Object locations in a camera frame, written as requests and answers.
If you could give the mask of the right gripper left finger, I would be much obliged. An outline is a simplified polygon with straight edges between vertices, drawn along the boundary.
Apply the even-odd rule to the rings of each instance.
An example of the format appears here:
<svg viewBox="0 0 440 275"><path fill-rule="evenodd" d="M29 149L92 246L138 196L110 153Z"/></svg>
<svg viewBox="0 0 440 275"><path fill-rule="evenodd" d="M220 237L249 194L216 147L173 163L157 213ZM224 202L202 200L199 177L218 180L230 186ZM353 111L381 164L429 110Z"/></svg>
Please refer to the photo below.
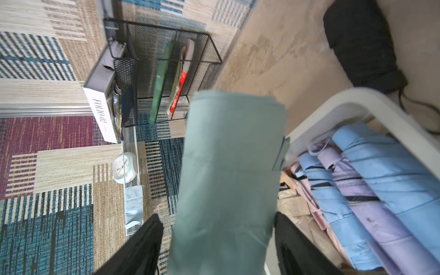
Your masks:
<svg viewBox="0 0 440 275"><path fill-rule="evenodd" d="M94 274L155 275L164 227L153 214L132 237Z"/></svg>

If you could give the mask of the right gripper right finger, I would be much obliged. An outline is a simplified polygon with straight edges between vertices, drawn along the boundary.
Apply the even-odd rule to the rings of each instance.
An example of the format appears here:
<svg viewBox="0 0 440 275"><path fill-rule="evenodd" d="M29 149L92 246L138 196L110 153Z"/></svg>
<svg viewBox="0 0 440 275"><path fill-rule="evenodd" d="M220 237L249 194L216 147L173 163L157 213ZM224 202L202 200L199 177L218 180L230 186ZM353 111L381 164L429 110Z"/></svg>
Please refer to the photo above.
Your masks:
<svg viewBox="0 0 440 275"><path fill-rule="evenodd" d="M342 274L342 271L281 212L276 214L275 243L282 275Z"/></svg>

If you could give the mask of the beige umbrella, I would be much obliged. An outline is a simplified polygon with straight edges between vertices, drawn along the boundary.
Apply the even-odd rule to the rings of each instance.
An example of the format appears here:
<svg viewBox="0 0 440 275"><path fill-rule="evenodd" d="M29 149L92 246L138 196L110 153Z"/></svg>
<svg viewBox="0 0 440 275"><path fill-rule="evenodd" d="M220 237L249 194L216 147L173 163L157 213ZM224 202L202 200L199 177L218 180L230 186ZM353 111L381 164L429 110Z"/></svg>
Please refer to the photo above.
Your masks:
<svg viewBox="0 0 440 275"><path fill-rule="evenodd" d="M284 190L278 192L277 209L286 215L297 228L329 259L336 267L348 264L335 250L332 241L322 231L311 215L308 203L297 192L295 179L285 171L281 172L280 186Z"/></svg>

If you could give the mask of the light blue umbrella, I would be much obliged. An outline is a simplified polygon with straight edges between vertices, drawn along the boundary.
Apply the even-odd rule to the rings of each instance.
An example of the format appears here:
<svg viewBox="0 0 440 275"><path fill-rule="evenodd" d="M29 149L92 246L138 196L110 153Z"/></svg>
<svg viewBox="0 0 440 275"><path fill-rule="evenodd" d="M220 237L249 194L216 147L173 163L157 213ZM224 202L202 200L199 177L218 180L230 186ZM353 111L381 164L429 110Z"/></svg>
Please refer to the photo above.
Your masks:
<svg viewBox="0 0 440 275"><path fill-rule="evenodd" d="M335 233L348 261L357 270L374 270L382 263L371 249L373 240L357 219L348 202L337 188L332 173L316 156L304 153L299 164L311 186L311 193L323 212L323 217Z"/></svg>

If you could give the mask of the pink umbrella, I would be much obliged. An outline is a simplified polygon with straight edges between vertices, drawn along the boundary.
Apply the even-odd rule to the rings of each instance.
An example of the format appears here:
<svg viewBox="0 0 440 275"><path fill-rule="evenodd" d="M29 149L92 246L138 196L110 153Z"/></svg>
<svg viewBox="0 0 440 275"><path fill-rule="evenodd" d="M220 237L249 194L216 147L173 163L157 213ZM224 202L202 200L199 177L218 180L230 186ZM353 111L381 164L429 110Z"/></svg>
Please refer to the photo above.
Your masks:
<svg viewBox="0 0 440 275"><path fill-rule="evenodd" d="M323 212L321 208L318 206L314 196L311 192L310 183L305 176L305 172L300 166L299 162L295 162L293 166L290 168L292 174L295 176L295 183L297 184L296 190L297 192L306 200L309 206L309 210L311 215L314 217L317 225L322 231L325 231L328 235L328 238L332 241L335 250L338 251L340 256L344 259L345 262L348 262L347 255L339 242L336 234L331 229L329 223L324 218Z"/></svg>

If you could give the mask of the lavender umbrella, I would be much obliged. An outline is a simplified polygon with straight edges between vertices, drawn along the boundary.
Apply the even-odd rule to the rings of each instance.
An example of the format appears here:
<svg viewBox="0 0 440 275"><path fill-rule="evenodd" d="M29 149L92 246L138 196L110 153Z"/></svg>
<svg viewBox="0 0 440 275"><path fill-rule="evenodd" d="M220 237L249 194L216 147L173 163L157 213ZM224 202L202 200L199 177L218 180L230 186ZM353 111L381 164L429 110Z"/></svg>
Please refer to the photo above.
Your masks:
<svg viewBox="0 0 440 275"><path fill-rule="evenodd" d="M328 141L310 146L308 152L330 170L337 188L374 239L371 247L389 274L439 274L439 261L380 200L347 157L328 145Z"/></svg>

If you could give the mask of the grey green umbrella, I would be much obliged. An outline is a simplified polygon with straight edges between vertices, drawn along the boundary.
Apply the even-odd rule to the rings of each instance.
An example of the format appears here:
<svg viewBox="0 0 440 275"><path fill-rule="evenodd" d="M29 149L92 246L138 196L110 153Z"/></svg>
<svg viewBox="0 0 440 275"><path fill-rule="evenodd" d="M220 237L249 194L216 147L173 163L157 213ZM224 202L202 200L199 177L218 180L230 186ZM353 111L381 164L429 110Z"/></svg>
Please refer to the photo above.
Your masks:
<svg viewBox="0 0 440 275"><path fill-rule="evenodd" d="M289 139L270 96L210 90L186 123L171 275L261 275Z"/></svg>

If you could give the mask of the white plastic storage box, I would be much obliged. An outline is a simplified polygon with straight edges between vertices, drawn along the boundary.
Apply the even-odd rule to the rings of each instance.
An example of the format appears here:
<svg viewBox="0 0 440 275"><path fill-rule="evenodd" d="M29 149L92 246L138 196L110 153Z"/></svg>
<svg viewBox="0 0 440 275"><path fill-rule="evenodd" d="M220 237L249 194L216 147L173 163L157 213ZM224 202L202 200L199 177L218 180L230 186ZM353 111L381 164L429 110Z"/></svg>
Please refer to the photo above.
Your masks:
<svg viewBox="0 0 440 275"><path fill-rule="evenodd" d="M290 133L288 168L299 162L302 154L309 153L310 146L323 144L326 139L328 145L343 154L332 135L355 123L364 123L373 131L396 139L440 181L440 144L390 99L367 88L352 88L332 96ZM380 268L365 272L376 273L378 269L389 274L383 263Z"/></svg>

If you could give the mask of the black umbrella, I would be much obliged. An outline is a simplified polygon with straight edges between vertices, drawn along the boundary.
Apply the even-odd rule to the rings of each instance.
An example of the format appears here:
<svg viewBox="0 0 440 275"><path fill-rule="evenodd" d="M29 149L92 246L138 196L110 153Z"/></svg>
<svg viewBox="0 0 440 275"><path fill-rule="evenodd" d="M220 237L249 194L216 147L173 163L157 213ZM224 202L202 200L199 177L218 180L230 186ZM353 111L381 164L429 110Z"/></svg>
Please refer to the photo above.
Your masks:
<svg viewBox="0 0 440 275"><path fill-rule="evenodd" d="M408 85L377 1L336 0L323 23L329 47L354 87L387 95Z"/></svg>

